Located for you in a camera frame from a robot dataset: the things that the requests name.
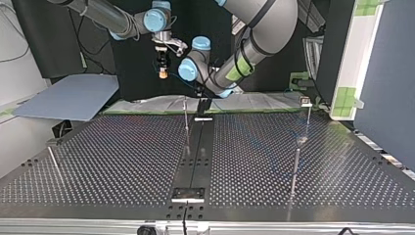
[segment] white panel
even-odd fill
[[[0,124],[0,178],[46,148],[57,120],[15,117]]]
[[[2,2],[12,6],[10,0]],[[0,8],[22,31],[16,16],[5,7]],[[21,55],[26,47],[25,40],[0,13],[0,61]],[[0,106],[35,94],[46,87],[45,79],[42,78],[30,52],[16,61],[0,63]]]

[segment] vertical metal pin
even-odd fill
[[[294,162],[293,182],[291,184],[291,196],[296,193],[297,174],[299,173],[300,148],[296,149],[296,159]]]
[[[308,108],[308,117],[307,117],[307,125],[310,125],[310,118],[311,118],[311,108],[312,108],[312,107],[309,107],[309,108]]]
[[[190,145],[189,119],[187,117],[187,97],[186,96],[184,97],[184,100],[183,100],[183,110],[184,110],[184,121],[185,121],[187,145]]]
[[[52,158],[53,165],[54,165],[56,168],[58,168],[58,167],[59,167],[59,166],[58,166],[58,162],[56,162],[56,159],[55,159],[55,154],[53,153],[52,147],[48,146],[48,151],[49,151],[49,155],[50,155],[50,156],[51,156],[51,158]]]

